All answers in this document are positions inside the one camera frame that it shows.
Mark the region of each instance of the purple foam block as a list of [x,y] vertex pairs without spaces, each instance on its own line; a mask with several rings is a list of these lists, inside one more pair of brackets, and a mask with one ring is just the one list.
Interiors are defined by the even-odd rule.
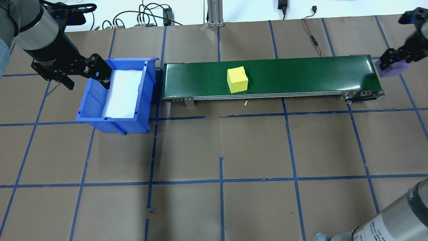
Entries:
[[406,62],[406,60],[401,60],[397,63],[393,63],[385,70],[380,69],[380,60],[377,60],[374,65],[376,66],[377,72],[379,73],[380,77],[397,76],[409,68],[409,64]]

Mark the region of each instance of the power adapter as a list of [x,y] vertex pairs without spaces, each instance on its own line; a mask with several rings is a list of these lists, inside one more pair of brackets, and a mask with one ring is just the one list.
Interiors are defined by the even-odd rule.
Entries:
[[288,0],[278,0],[278,9],[282,10],[282,14],[285,16],[285,12],[287,12]]
[[174,25],[174,23],[170,21],[174,21],[174,13],[172,12],[172,8],[165,8],[165,10],[163,11],[163,18],[166,18],[163,20],[164,26]]

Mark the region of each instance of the yellow sponge cube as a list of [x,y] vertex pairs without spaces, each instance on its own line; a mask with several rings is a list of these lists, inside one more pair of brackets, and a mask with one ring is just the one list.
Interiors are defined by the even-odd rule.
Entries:
[[243,66],[227,70],[227,84],[229,84],[230,93],[247,90],[248,78]]

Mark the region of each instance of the blue plastic storage bin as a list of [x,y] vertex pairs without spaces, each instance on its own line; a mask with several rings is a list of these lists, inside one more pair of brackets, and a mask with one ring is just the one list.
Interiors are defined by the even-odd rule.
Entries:
[[83,93],[76,121],[86,122],[104,133],[125,135],[126,133],[149,131],[153,87],[156,85],[156,60],[159,58],[110,58],[106,60],[113,70],[143,71],[133,118],[102,117],[109,90],[104,89],[97,80],[90,78]]

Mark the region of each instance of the green conveyor belt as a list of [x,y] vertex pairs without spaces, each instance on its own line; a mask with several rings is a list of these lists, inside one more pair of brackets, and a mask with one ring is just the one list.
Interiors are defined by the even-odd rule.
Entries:
[[[231,94],[227,69],[244,66],[248,90]],[[209,63],[173,63],[164,67],[163,101],[261,98],[380,91],[369,55]]]

